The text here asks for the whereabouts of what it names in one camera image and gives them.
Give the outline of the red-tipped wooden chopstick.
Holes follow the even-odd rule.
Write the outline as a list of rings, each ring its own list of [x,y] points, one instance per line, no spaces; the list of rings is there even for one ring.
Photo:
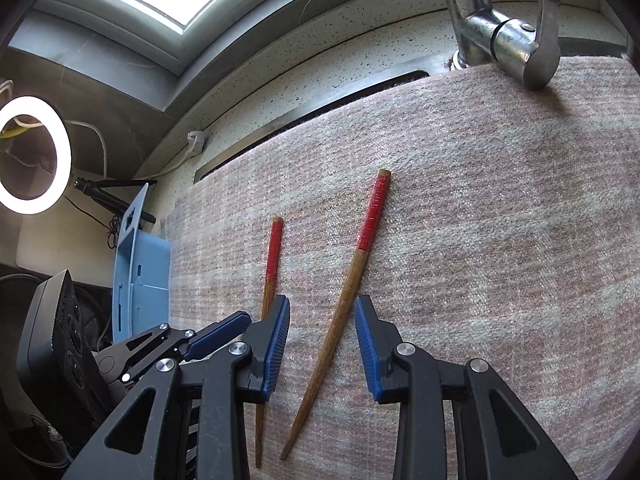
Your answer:
[[[262,318],[269,314],[278,279],[279,259],[283,231],[283,219],[274,217],[271,222],[271,232],[268,247],[264,293],[262,294]],[[262,438],[264,437],[265,405],[256,406],[255,415],[255,466],[262,466]]]
[[[326,379],[326,374],[332,365],[334,354],[338,343],[341,340],[342,333],[348,321],[349,312],[352,308],[352,302],[356,297],[356,292],[364,273],[369,259],[369,254],[374,243],[375,234],[378,230],[378,224],[382,216],[385,206],[388,189],[390,188],[390,180],[392,174],[390,170],[380,169],[375,179],[374,188],[367,208],[366,218],[360,230],[357,246],[352,256],[348,272],[341,290],[340,298],[338,298],[331,324],[326,332],[322,347],[320,349],[314,371],[312,372],[307,388],[300,402],[298,411],[292,422],[288,438],[283,445],[280,453],[280,460],[284,462],[290,455],[292,448],[302,432],[309,413],[314,406],[314,401],[320,392],[320,389]]]

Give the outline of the chrome kitchen faucet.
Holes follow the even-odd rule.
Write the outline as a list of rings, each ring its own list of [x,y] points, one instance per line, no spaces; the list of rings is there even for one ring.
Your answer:
[[[544,88],[558,69],[561,0],[538,0],[535,25],[509,18],[492,0],[445,0],[457,51],[456,70],[494,62],[528,90]]]

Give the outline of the blue plastic utensil basket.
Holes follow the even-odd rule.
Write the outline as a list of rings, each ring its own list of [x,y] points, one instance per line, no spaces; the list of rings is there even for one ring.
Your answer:
[[[145,183],[120,222],[112,287],[114,344],[167,323],[169,318],[171,246],[168,240],[140,228],[148,191]]]

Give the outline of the pink plaid cloth mat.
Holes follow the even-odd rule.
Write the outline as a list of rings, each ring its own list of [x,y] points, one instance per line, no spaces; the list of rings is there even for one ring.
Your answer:
[[[405,340],[483,358],[575,474],[606,478],[639,428],[639,77],[566,58],[550,86],[501,70],[422,79],[275,136],[164,215],[170,317],[258,315],[269,223],[291,303],[257,479],[387,479],[398,409],[370,395],[347,327],[288,458],[376,174],[390,192],[360,289]]]

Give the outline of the black tripod stand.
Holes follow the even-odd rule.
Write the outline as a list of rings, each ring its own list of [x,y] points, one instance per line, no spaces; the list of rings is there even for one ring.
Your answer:
[[[122,198],[107,192],[108,188],[143,188],[146,184],[157,184],[156,179],[132,179],[132,180],[99,180],[91,181],[83,177],[76,177],[73,180],[73,188],[85,196],[91,198],[95,203],[105,208],[115,217],[122,220],[125,218],[129,204]]]

